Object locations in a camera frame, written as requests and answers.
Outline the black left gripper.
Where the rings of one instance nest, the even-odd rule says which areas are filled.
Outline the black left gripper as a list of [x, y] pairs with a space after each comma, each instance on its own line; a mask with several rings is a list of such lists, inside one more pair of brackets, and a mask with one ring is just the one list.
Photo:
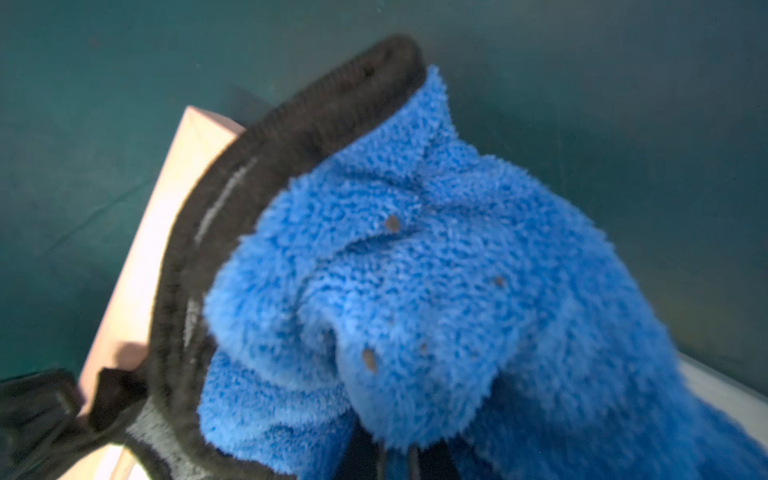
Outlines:
[[1, 382], [1, 477], [57, 479], [117, 441], [147, 399], [141, 370], [104, 368], [90, 410], [73, 374], [52, 369]]

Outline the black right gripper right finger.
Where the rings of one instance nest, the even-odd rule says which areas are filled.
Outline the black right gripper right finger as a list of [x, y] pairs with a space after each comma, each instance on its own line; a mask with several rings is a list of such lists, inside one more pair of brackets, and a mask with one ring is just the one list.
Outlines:
[[413, 480], [460, 480], [445, 441], [425, 449], [413, 446]]

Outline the blue black-edged cloth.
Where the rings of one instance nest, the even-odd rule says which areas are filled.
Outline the blue black-edged cloth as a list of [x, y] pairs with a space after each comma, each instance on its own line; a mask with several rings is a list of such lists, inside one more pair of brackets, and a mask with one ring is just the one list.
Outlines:
[[360, 423], [384, 479], [445, 441], [461, 479], [763, 479], [693, 393], [613, 246], [458, 135], [439, 70], [391, 36], [245, 130], [179, 274], [214, 345], [207, 444], [333, 479]]

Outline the pink picture frame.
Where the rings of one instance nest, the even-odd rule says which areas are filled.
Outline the pink picture frame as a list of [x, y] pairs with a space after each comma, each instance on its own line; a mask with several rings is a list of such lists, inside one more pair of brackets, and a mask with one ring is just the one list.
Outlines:
[[85, 415], [44, 478], [272, 477], [202, 437], [196, 409], [214, 345], [200, 296], [179, 285], [217, 207], [202, 179], [242, 132], [224, 116], [185, 110], [82, 370]]

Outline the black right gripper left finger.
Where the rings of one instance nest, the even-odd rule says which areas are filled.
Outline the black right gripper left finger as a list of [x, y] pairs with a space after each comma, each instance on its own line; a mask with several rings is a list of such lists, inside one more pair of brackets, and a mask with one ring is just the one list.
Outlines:
[[360, 423], [355, 425], [355, 430], [333, 479], [384, 479], [384, 446], [376, 442]]

